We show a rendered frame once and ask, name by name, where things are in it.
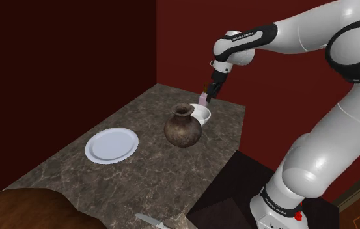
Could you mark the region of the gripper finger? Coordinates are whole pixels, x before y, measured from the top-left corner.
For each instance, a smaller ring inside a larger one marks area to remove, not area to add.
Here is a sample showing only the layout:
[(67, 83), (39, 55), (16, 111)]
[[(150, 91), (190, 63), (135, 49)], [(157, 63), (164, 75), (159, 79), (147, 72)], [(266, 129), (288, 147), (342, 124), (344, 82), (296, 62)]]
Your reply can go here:
[(217, 98), (219, 91), (221, 90), (222, 83), (210, 83), (206, 92), (206, 102), (210, 103), (212, 98)]

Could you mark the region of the pink bottle with brown cap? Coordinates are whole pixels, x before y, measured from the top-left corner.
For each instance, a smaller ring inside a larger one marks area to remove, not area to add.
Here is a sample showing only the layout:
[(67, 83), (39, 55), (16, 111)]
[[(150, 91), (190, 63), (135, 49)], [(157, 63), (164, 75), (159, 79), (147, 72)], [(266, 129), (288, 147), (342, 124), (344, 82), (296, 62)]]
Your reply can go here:
[(209, 102), (206, 101), (208, 99), (208, 94), (207, 94), (207, 91), (208, 91), (208, 85), (209, 83), (205, 82), (204, 85), (203, 85), (203, 90), (199, 96), (199, 102), (198, 104), (199, 105), (202, 105), (204, 107), (207, 107)]

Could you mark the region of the white bowl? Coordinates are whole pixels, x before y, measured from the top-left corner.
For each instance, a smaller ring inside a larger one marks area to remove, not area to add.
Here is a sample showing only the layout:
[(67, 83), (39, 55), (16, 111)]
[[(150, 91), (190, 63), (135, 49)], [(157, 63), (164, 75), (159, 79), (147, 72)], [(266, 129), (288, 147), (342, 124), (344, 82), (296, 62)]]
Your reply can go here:
[(194, 111), (191, 113), (191, 116), (196, 118), (201, 126), (205, 125), (212, 115), (210, 110), (203, 105), (195, 103), (191, 103), (191, 105), (194, 107)]

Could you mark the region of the brown clay vase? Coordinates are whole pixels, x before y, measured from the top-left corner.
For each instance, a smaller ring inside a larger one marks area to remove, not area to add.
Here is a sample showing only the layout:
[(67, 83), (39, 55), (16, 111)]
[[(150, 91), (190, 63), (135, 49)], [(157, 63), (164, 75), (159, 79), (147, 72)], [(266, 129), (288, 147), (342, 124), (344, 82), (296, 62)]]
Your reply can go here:
[(188, 103), (177, 103), (172, 106), (173, 114), (164, 126), (166, 139), (174, 146), (187, 148), (196, 144), (201, 135), (202, 127), (191, 114), (195, 108)]

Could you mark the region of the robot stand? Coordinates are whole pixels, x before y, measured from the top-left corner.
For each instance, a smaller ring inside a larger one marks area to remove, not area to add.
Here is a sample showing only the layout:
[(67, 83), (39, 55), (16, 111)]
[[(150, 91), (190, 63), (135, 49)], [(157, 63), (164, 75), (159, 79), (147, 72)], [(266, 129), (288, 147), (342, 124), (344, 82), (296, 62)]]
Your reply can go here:
[[(258, 229), (250, 199), (274, 171), (236, 151), (186, 214), (197, 229)], [(306, 198), (303, 212), (309, 229), (339, 229), (339, 209), (322, 198)]]

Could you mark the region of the white plate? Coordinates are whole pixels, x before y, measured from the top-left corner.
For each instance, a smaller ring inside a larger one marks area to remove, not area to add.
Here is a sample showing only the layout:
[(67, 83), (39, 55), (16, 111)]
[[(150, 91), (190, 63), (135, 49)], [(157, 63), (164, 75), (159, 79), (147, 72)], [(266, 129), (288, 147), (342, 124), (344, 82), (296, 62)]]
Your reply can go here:
[(126, 128), (109, 128), (92, 136), (85, 145), (85, 155), (93, 163), (109, 165), (129, 158), (137, 149), (139, 138)]

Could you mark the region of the silver knife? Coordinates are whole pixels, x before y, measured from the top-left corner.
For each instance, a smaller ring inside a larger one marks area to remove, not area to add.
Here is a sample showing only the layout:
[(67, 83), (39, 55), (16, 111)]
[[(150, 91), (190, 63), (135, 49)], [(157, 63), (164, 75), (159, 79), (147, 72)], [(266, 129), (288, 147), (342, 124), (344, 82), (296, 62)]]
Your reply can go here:
[(143, 220), (144, 222), (147, 222), (153, 226), (155, 226), (156, 228), (158, 229), (172, 229), (172, 228), (169, 228), (168, 226), (164, 225), (163, 222), (157, 220), (157, 219), (154, 219), (152, 217), (149, 217), (148, 215), (143, 215), (141, 213), (136, 213), (135, 216), (138, 218), (138, 219), (141, 219)]

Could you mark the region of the brown rounded wooden object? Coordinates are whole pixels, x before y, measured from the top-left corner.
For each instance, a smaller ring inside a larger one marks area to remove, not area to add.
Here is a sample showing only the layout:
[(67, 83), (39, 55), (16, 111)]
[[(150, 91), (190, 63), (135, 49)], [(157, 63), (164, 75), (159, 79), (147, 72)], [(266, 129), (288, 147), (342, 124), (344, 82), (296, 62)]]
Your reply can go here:
[(0, 229), (107, 229), (60, 192), (45, 188), (0, 192)]

